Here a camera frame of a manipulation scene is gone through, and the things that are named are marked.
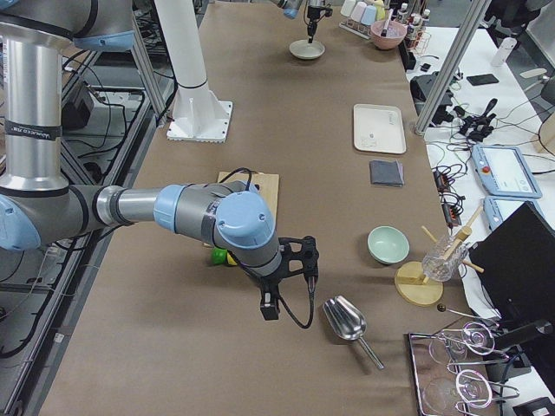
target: computer monitor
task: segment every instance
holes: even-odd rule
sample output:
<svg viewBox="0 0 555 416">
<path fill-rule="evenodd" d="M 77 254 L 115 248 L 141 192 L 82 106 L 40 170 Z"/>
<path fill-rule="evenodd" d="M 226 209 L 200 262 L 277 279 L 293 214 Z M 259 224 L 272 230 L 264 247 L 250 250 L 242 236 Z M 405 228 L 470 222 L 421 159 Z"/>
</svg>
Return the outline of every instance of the computer monitor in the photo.
<svg viewBox="0 0 555 416">
<path fill-rule="evenodd" d="M 555 231 L 530 203 L 524 203 L 476 248 L 473 263 L 502 327 L 520 328 L 537 320 L 555 324 Z M 555 334 L 520 345 L 555 394 Z"/>
</svg>

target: black phone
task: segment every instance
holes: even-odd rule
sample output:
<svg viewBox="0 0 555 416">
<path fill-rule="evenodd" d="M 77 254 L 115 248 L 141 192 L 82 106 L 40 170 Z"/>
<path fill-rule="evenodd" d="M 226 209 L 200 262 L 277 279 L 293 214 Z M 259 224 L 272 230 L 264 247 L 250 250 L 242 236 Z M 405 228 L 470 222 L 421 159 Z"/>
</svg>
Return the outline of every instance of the black phone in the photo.
<svg viewBox="0 0 555 416">
<path fill-rule="evenodd" d="M 471 85 L 486 85 L 486 84 L 497 84 L 500 80 L 495 78 L 493 74 L 483 74 L 483 75 L 472 75 L 467 77 L 467 81 Z"/>
</svg>

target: green bowl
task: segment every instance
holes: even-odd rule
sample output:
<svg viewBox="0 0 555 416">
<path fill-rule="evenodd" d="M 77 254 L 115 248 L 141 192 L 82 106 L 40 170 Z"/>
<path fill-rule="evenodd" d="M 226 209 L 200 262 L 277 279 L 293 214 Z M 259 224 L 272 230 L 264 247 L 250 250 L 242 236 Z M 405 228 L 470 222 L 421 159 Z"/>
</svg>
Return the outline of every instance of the green bowl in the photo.
<svg viewBox="0 0 555 416">
<path fill-rule="evenodd" d="M 374 228 L 369 233 L 368 250 L 372 257 L 380 263 L 399 263 L 408 255 L 408 240 L 396 228 L 384 225 Z"/>
</svg>

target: white table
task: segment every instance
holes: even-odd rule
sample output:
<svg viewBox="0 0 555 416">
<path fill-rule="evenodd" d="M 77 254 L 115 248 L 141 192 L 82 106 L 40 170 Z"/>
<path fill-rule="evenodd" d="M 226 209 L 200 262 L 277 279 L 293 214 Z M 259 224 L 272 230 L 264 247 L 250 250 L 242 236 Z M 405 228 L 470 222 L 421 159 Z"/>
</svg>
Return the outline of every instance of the white table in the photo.
<svg viewBox="0 0 555 416">
<path fill-rule="evenodd" d="M 451 28 L 428 28 L 428 33 L 431 35 L 428 47 L 423 53 L 416 56 L 417 64 L 414 70 L 407 72 L 408 78 L 410 79 L 417 75 L 423 75 L 424 73 L 420 71 L 420 66 L 423 63 L 429 63 L 431 65 L 428 74 L 439 70 L 449 51 L 456 32 L 457 29 Z M 490 64 L 496 51 L 497 49 L 487 32 L 484 29 L 478 29 L 460 63 L 460 71 L 464 74 L 465 78 L 459 81 L 459 90 L 455 91 L 457 86 L 452 88 L 454 91 L 454 105 L 459 103 L 459 105 L 462 105 L 470 113 L 482 114 L 487 103 L 492 98 L 497 98 L 498 103 L 493 109 L 493 112 L 498 115 L 498 118 L 506 117 L 506 119 L 503 120 L 505 123 L 519 124 L 520 127 L 530 132 L 537 132 L 541 121 L 539 117 L 535 115 L 536 112 L 532 105 L 526 102 L 528 99 L 509 67 L 506 64 L 503 64 L 501 67 L 493 67 Z M 466 77 L 469 75 L 487 73 L 494 74 L 499 79 L 499 83 L 473 87 L 466 80 Z M 526 120 L 520 124 L 522 120 L 528 118 L 530 118 L 530 120 Z M 437 165 L 449 166 L 460 163 L 456 155 L 447 150 L 446 145 L 451 135 L 458 131 L 456 122 L 454 125 L 455 127 L 451 128 L 449 123 L 443 123 L 441 127 L 429 128 L 426 131 L 424 140 L 429 144 L 428 157 L 432 167 Z M 505 124 L 502 122 L 497 123 L 497 126 L 502 128 L 495 129 L 492 134 L 484 140 L 484 144 L 520 145 L 524 143 L 519 146 L 524 155 L 549 156 L 548 153 L 536 152 L 533 144 L 530 142 L 530 139 L 536 139 L 536 137 L 533 137 L 532 133 L 528 133 L 518 127 L 503 127 L 504 125 Z M 470 153 L 459 153 L 459 155 L 463 160 L 466 160 L 470 156 Z M 555 167 L 553 162 L 533 156 L 526 156 L 526 162 L 533 172 L 546 171 Z M 551 227 L 555 227 L 554 175 L 555 174 L 552 173 L 535 177 L 543 192 L 543 198 L 539 200 L 539 206 Z M 461 214 L 461 222 L 464 224 L 474 213 L 476 208 L 482 204 L 483 198 L 487 195 L 474 171 L 472 160 L 468 161 L 468 174 L 462 178 L 456 179 L 454 189 L 458 194 L 466 197 L 464 201 L 464 212 Z M 490 230 L 485 215 L 481 215 L 480 218 L 473 223 L 472 229 L 473 234 L 467 240 L 469 243 L 481 241 L 487 237 Z M 467 275 L 463 279 L 463 283 L 469 306 L 482 316 L 495 315 L 495 312 L 489 308 L 487 302 L 483 299 L 480 280 L 476 272 L 469 269 Z M 532 372 L 529 374 L 511 379 L 509 384 L 519 388 L 520 396 L 517 399 L 507 401 L 504 409 L 507 415 L 514 414 L 512 410 L 513 406 L 538 397 L 546 396 L 552 401 L 555 401 L 549 390 L 545 387 L 543 381 L 539 378 L 535 369 L 532 369 Z"/>
</svg>

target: pink bowl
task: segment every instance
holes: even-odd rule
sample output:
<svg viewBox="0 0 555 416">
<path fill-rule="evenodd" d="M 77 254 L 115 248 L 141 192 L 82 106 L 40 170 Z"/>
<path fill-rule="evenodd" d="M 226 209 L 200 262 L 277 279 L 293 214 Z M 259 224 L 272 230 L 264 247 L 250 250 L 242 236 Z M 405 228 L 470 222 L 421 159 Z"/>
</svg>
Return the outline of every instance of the pink bowl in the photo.
<svg viewBox="0 0 555 416">
<path fill-rule="evenodd" d="M 388 50 L 393 49 L 407 35 L 407 27 L 404 24 L 400 24 L 399 22 L 389 22 L 388 26 L 388 36 L 382 37 L 382 29 L 383 25 L 385 24 L 385 20 L 378 20 L 377 22 L 373 22 L 372 26 L 370 26 L 370 35 L 372 38 L 372 42 L 378 49 Z"/>
</svg>

